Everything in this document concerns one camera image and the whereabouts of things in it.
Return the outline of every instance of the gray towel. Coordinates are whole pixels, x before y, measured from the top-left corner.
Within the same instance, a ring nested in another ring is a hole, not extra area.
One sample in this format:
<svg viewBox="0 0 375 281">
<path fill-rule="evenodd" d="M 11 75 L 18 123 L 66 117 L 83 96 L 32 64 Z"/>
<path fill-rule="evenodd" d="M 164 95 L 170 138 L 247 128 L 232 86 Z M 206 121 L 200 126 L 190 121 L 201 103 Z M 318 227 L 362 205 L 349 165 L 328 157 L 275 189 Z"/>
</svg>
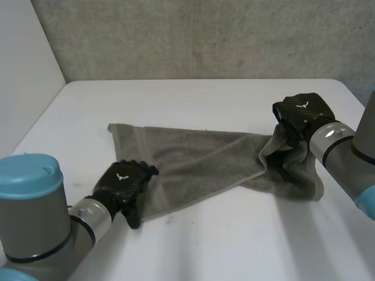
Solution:
<svg viewBox="0 0 375 281">
<path fill-rule="evenodd" d="M 323 184 L 306 142 L 273 136 L 110 124 L 117 160 L 144 160 L 160 175 L 150 181 L 143 209 L 152 218 L 244 186 L 292 200 L 319 200 Z"/>
</svg>

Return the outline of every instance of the white wall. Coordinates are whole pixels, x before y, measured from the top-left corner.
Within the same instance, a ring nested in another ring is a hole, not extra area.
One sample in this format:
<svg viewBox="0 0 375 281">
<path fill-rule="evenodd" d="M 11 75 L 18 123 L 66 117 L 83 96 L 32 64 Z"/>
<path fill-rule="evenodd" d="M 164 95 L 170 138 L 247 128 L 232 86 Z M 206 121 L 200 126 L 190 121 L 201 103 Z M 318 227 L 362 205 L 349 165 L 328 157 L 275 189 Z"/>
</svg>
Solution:
<svg viewBox="0 0 375 281">
<path fill-rule="evenodd" d="M 29 0 L 0 0 L 0 158 L 9 155 L 65 80 Z"/>
</svg>

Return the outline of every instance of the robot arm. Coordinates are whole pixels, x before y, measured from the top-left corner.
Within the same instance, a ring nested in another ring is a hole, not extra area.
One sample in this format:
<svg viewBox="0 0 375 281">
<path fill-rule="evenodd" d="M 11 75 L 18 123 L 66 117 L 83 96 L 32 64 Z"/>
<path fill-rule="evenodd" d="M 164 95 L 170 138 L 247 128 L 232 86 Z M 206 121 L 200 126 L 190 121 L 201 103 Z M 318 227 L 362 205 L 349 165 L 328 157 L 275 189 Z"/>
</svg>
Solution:
<svg viewBox="0 0 375 281">
<path fill-rule="evenodd" d="M 307 141 L 311 152 L 368 217 L 375 220 L 375 92 L 357 132 L 337 121 L 315 93 L 286 97 L 274 104 L 288 144 Z"/>
<path fill-rule="evenodd" d="M 137 197 L 159 172 L 145 162 L 113 163 L 93 194 L 67 208 L 63 175 L 48 155 L 0 160 L 0 238 L 7 263 L 0 280 L 67 280 L 110 229 L 118 212 L 131 228 Z"/>
</svg>

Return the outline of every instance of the blue joint cover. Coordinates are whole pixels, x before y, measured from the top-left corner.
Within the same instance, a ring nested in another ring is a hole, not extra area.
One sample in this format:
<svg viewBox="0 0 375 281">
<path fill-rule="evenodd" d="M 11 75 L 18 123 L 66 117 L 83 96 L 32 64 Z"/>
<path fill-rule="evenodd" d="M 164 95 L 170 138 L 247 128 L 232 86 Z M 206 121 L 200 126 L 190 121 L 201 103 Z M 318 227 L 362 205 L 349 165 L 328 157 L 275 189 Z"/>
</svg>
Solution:
<svg viewBox="0 0 375 281">
<path fill-rule="evenodd" d="M 369 187 L 357 197 L 356 206 L 375 221 L 375 185 Z"/>
<path fill-rule="evenodd" d="M 0 280 L 6 281 L 38 281 L 34 277 L 13 268 L 0 268 Z"/>
<path fill-rule="evenodd" d="M 55 192 L 63 184 L 58 161 L 46 154 L 0 159 L 0 199 L 30 200 Z"/>
</svg>

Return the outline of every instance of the table surface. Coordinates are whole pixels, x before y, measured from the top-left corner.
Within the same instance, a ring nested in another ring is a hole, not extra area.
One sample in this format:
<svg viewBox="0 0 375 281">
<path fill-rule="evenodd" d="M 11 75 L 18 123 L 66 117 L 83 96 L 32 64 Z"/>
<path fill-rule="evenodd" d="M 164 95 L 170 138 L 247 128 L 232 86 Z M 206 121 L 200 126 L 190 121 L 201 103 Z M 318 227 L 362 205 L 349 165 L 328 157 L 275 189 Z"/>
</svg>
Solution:
<svg viewBox="0 0 375 281">
<path fill-rule="evenodd" d="M 14 153 L 58 159 L 72 205 L 115 160 L 109 123 L 272 134 L 272 104 L 301 92 L 317 92 L 357 128 L 364 108 L 335 80 L 78 81 Z M 374 280 L 375 223 L 316 167 L 319 202 L 236 187 L 137 231 L 117 215 L 71 280 Z"/>
</svg>

